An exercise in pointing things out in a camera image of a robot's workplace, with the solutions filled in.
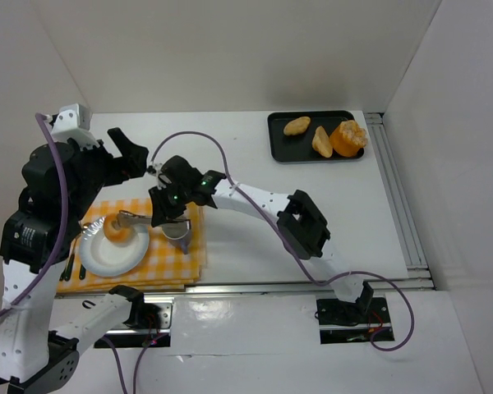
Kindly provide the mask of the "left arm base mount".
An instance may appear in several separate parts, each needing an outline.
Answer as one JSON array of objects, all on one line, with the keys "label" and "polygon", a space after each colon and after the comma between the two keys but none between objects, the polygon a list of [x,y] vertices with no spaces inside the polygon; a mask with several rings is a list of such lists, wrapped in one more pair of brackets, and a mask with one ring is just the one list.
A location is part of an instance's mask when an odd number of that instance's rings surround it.
[{"label": "left arm base mount", "polygon": [[105,336],[118,349],[140,349],[170,347],[173,303],[155,303],[139,317],[139,323],[133,326],[119,324]]}]

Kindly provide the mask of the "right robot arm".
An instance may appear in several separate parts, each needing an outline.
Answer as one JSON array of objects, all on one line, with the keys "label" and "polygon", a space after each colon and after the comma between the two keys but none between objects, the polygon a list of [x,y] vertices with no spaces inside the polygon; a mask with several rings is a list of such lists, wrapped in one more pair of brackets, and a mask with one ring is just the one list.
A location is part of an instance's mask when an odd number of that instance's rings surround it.
[{"label": "right robot arm", "polygon": [[354,309],[368,309],[373,290],[340,257],[325,216],[306,192],[286,195],[243,185],[231,178],[227,168],[202,173],[178,155],[164,164],[152,163],[146,171],[157,181],[149,189],[154,227],[178,221],[189,203],[259,218],[276,232],[303,271],[308,261],[329,277],[320,281],[307,273],[311,282],[331,286],[336,297]]}]

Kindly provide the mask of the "glazed ring donut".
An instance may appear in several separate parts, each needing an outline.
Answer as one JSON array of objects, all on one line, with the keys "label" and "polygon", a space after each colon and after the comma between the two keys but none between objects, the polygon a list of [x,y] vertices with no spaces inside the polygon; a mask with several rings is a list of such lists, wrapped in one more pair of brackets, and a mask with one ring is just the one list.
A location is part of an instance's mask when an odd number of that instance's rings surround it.
[{"label": "glazed ring donut", "polygon": [[106,238],[116,244],[128,242],[135,235],[135,230],[124,212],[110,213],[104,218],[103,231]]}]

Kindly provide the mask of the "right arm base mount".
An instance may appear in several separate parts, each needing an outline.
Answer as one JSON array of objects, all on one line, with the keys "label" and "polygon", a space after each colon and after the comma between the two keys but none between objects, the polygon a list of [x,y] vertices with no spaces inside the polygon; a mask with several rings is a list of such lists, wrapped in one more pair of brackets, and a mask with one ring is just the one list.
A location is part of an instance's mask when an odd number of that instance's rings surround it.
[{"label": "right arm base mount", "polygon": [[360,314],[337,299],[317,299],[315,318],[319,324],[320,344],[348,344],[394,341],[389,306],[386,299],[375,297],[369,309]]}]

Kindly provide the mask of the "stainless steel tongs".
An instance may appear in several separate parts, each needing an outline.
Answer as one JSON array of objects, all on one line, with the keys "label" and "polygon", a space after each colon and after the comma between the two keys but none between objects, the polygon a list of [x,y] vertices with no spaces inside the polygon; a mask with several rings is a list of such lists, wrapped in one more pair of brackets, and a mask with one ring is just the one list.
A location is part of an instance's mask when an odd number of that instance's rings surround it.
[{"label": "stainless steel tongs", "polygon": [[126,210],[119,210],[114,218],[109,219],[108,223],[114,229],[129,228],[136,225],[146,225],[148,227],[173,227],[191,228],[191,220],[187,218],[166,218],[164,220],[155,220],[151,216],[132,213]]}]

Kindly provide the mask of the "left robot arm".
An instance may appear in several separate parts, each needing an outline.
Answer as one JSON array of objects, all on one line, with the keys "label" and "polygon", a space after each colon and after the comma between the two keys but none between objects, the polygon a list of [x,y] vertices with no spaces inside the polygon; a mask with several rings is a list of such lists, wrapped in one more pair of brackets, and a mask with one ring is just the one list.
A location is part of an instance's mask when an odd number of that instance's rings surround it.
[{"label": "left robot arm", "polygon": [[81,219],[105,186],[145,173],[148,149],[118,128],[108,131],[119,149],[101,140],[92,148],[77,138],[39,146],[23,166],[17,210],[7,219],[0,245],[4,287],[0,318],[0,385],[11,393],[49,393],[63,387],[80,356],[107,331],[122,324],[143,328],[141,291],[118,285],[92,309],[60,328],[49,326],[59,278]]}]

